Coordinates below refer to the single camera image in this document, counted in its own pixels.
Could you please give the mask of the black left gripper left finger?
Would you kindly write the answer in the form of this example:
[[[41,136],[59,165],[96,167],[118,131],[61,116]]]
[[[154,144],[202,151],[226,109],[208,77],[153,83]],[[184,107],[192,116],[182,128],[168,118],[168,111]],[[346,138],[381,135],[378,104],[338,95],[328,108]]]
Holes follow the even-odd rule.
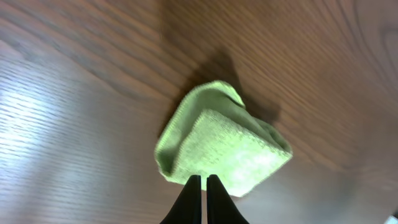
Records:
[[[160,224],[201,224],[201,177],[192,175]]]

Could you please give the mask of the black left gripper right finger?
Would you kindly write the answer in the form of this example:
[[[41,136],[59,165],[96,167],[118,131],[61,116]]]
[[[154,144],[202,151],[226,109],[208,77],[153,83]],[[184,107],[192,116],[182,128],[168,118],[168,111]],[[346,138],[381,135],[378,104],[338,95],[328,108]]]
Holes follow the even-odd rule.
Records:
[[[217,175],[206,180],[208,224],[249,224],[240,214]]]

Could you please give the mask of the light green microfiber cloth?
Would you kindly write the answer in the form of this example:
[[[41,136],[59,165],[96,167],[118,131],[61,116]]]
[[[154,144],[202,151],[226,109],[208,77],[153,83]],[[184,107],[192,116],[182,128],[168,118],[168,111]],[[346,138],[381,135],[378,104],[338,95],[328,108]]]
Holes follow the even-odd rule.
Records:
[[[251,116],[224,81],[195,87],[181,101],[154,151],[160,173],[185,184],[191,175],[217,175],[242,197],[285,165],[292,148],[270,124]]]

